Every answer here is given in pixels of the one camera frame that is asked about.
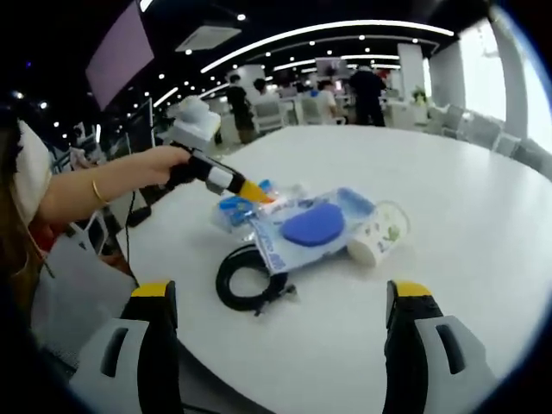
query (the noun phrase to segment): hand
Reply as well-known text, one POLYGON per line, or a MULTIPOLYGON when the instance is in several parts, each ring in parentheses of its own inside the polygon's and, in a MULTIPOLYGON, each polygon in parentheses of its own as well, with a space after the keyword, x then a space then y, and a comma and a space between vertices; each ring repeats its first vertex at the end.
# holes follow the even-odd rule
POLYGON ((182 148, 164 145, 132 157, 135 157, 138 171, 147 175, 150 185, 164 185, 171 178, 171 168, 178 164, 186 164, 191 156, 182 148))

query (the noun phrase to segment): woman's arm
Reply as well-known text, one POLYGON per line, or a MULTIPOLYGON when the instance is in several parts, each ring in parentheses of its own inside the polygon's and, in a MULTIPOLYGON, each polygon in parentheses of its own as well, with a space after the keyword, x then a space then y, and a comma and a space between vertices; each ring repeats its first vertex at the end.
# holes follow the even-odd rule
POLYGON ((147 185, 165 184, 170 169, 188 162, 190 155, 181 148, 156 147, 103 166, 54 175, 41 201, 37 218, 46 223, 69 223, 90 217, 103 203, 147 185))

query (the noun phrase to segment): coiled black cable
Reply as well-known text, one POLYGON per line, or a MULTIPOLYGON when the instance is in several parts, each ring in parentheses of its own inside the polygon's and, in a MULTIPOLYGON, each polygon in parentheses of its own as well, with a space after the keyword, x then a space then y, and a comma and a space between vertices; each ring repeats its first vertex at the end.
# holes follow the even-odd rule
POLYGON ((238 248, 230 253, 221 263, 216 275, 216 293, 221 301, 230 309, 235 311, 255 311, 258 316, 262 307, 282 295, 294 290, 293 286, 286 288, 287 273, 278 273, 270 276, 268 288, 256 296, 236 296, 230 290, 230 280, 234 273, 243 267, 257 270, 270 276, 267 265, 265 265, 259 250, 255 245, 250 244, 238 248))

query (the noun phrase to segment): black cable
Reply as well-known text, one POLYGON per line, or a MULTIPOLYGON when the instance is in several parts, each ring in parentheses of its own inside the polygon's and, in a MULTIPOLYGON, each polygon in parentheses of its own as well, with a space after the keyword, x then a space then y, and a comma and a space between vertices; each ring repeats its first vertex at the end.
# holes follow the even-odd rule
POLYGON ((294 290, 293 286, 286 288, 286 283, 287 273, 278 273, 270 276, 267 265, 265 265, 259 250, 257 250, 255 245, 250 244, 238 248, 223 260, 216 275, 216 293, 221 301, 230 309, 235 311, 255 311, 255 315, 258 316, 265 304, 271 303, 285 293, 294 290), (238 269, 243 267, 257 270, 270 277, 268 288, 260 295, 236 296, 230 290, 232 276, 234 276, 234 273, 238 269))
POLYGON ((135 200, 136 200, 136 191, 132 191, 132 199, 130 200, 129 213, 127 214, 127 221, 124 224, 124 231, 127 236, 127 263, 129 264, 129 268, 130 268, 129 218, 130 218, 130 214, 132 213, 132 209, 135 206, 135 200))

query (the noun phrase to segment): person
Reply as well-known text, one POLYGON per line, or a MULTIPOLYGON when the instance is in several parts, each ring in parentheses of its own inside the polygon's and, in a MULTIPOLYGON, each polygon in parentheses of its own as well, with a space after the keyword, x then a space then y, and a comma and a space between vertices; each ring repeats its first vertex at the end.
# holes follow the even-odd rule
POLYGON ((69 163, 73 171, 85 170, 97 166, 96 163, 88 161, 84 149, 77 147, 77 142, 69 146, 69 163))
POLYGON ((259 92, 255 98, 254 104, 263 104, 265 102, 278 102, 279 97, 275 93, 270 93, 267 89, 267 82, 263 78, 258 78, 253 82, 254 88, 259 92))
POLYGON ((318 84, 317 105, 322 123, 326 125, 336 124, 336 118, 340 116, 337 109, 336 97, 334 92, 336 88, 331 80, 323 80, 318 84))
POLYGON ((230 76, 230 87, 227 89, 226 97, 234 114, 235 128, 238 130, 240 141, 242 144, 249 144, 253 141, 255 129, 247 93, 239 86, 241 80, 240 75, 230 76))
POLYGON ((376 127, 385 127, 386 122, 380 106, 381 92, 386 84, 367 66, 361 66, 349 80, 356 98, 356 123, 369 125, 370 118, 376 127))
POLYGON ((10 108, 0 108, 0 266, 20 310, 28 319, 44 255, 35 235, 51 224, 90 217, 121 195, 163 185, 171 167, 190 155, 181 148, 156 147, 102 166, 50 173, 47 148, 10 108))

